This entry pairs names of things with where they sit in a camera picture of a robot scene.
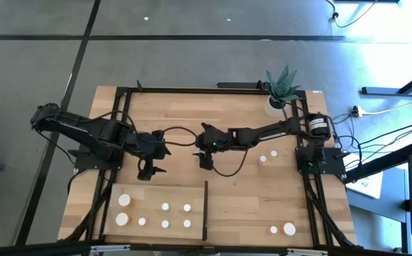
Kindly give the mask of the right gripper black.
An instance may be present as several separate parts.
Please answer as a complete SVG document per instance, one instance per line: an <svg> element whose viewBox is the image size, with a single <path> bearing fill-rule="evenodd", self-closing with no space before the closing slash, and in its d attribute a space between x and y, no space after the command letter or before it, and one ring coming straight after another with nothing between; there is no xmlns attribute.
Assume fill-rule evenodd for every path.
<svg viewBox="0 0 412 256"><path fill-rule="evenodd" d="M201 151L193 153L200 160L200 168L213 170L212 154L229 149L229 134L218 130L211 124L201 123L204 132L197 136L195 146Z"/></svg>

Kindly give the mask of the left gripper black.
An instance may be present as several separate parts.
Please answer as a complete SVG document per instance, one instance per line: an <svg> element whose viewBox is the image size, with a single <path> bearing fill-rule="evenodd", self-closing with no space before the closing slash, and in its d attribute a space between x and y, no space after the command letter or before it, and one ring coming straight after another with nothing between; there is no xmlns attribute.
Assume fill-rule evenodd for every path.
<svg viewBox="0 0 412 256"><path fill-rule="evenodd" d="M138 180L151 180L152 176L158 172L165 173L166 170L160 169L153 165L154 159L163 159L166 155L171 155L166 143L163 141L163 132L151 132L138 134L138 142L144 157L139 159L138 166ZM151 167L141 167L141 163L150 164Z"/></svg>

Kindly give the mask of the black flat bar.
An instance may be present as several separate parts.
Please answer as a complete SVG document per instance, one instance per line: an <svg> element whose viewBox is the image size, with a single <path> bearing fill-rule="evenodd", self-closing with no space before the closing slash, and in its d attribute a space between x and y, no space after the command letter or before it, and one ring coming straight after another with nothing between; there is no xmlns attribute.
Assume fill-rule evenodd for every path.
<svg viewBox="0 0 412 256"><path fill-rule="evenodd" d="M260 90L264 84L261 81L258 82L218 82L218 88L225 89L250 89Z"/></svg>

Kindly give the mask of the snake plant in white pot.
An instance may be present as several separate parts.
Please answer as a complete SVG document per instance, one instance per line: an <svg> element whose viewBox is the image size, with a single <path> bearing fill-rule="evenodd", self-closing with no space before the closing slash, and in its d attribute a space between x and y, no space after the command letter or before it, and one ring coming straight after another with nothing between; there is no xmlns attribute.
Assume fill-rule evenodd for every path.
<svg viewBox="0 0 412 256"><path fill-rule="evenodd" d="M293 86L297 71L290 71L286 65L277 80L267 70L267 81L263 83L264 90L269 94L264 110L271 117L286 117L286 105L299 96L296 95L298 86Z"/></svg>

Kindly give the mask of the white paper sheet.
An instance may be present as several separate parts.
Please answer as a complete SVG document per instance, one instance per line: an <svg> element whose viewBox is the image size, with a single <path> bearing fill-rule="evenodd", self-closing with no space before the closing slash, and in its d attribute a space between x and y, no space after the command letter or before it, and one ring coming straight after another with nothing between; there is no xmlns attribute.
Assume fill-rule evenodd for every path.
<svg viewBox="0 0 412 256"><path fill-rule="evenodd" d="M380 199L383 183L383 173L377 173L361 178L355 183L347 184L347 187L355 192L361 193L374 199Z"/></svg>

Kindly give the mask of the black diagonal desk beam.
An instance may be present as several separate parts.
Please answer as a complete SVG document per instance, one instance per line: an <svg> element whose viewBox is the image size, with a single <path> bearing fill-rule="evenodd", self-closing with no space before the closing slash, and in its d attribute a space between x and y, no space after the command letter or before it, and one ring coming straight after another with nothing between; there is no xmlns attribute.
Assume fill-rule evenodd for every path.
<svg viewBox="0 0 412 256"><path fill-rule="evenodd" d="M404 164L408 161L408 157L412 155L412 144L401 149L391 152L385 156L371 160L365 164L359 164L357 168L347 172L344 183L354 183L361 178L365 178L379 172L385 171L392 167Z"/></svg>

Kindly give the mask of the grey floor stand bar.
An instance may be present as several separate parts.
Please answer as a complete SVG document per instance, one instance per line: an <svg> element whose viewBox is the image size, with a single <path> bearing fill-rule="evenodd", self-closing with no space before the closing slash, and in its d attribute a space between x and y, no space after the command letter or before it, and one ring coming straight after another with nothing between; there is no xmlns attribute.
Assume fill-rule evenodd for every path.
<svg viewBox="0 0 412 256"><path fill-rule="evenodd" d="M392 87L363 87L362 94L363 95L412 97L412 88L408 90L403 90L402 88L392 88Z"/></svg>

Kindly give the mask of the grey side desk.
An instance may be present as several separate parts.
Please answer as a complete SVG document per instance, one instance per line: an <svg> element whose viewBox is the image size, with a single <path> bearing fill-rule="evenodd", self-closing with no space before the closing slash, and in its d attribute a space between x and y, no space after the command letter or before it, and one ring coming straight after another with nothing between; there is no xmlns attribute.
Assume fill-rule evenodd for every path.
<svg viewBox="0 0 412 256"><path fill-rule="evenodd" d="M358 244L366 249L410 252L407 173L403 169L392 168L380 175L379 198L352 189L347 191Z"/></svg>

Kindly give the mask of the black aluminium table frame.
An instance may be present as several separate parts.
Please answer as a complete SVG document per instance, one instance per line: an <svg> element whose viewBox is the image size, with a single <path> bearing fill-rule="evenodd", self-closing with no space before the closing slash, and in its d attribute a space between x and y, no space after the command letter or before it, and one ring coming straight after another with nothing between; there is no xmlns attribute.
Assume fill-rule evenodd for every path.
<svg viewBox="0 0 412 256"><path fill-rule="evenodd" d="M130 235L112 233L117 203L99 210L93 238L103 237L109 244L131 244L137 250L204 250L227 252L279 252L285 247L312 247L326 243L322 219L305 197L304 180L297 170L295 136L262 142L247 153L228 151L214 155L215 169L203 170L191 146L193 133L203 131L201 123L218 129L262 127L274 123L264 111L267 96L258 90L202 88L133 89L127 107L138 130L166 129L171 155L158 161L166 170L155 175L149 186L163 190L178 188L178 197L170 202L177 214L169 228L161 227L163 211L154 206L148 214L153 237L132 220ZM278 156L271 158L275 150ZM267 161L259 165L259 157ZM202 241L204 183L208 181L207 240ZM183 206L191 205L185 212ZM184 220L191 226L185 228ZM293 223L296 233L286 235L281 226ZM276 234L269 233L276 226Z"/></svg>

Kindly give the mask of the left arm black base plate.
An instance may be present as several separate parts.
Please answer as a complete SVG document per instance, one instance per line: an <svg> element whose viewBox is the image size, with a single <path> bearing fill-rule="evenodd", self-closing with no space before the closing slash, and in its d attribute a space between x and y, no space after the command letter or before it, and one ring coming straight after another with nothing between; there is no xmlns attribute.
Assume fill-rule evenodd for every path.
<svg viewBox="0 0 412 256"><path fill-rule="evenodd" d="M104 159L90 151L70 149L67 152L75 157L75 168L79 170L117 170L122 166L124 158L122 153L112 153L108 159Z"/></svg>

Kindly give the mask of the silver metal bracket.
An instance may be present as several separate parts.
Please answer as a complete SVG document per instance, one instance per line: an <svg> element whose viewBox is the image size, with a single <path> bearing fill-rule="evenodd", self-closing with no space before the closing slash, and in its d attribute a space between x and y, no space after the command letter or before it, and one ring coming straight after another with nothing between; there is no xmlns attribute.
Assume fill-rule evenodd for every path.
<svg viewBox="0 0 412 256"><path fill-rule="evenodd" d="M324 250L288 248L286 256L328 256L328 252Z"/></svg>
<svg viewBox="0 0 412 256"><path fill-rule="evenodd" d="M101 255L105 252L121 252L129 251L130 245L95 245L91 246L90 253Z"/></svg>

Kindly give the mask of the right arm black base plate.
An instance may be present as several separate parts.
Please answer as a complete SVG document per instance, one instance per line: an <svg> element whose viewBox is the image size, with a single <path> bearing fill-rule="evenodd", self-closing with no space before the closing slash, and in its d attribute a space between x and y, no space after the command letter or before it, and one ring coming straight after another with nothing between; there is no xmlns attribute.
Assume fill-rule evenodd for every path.
<svg viewBox="0 0 412 256"><path fill-rule="evenodd" d="M297 170L301 174L345 174L343 158L340 157L342 152L337 148L324 148L322 150L324 160L316 164L307 160L307 147L298 147L295 153Z"/></svg>

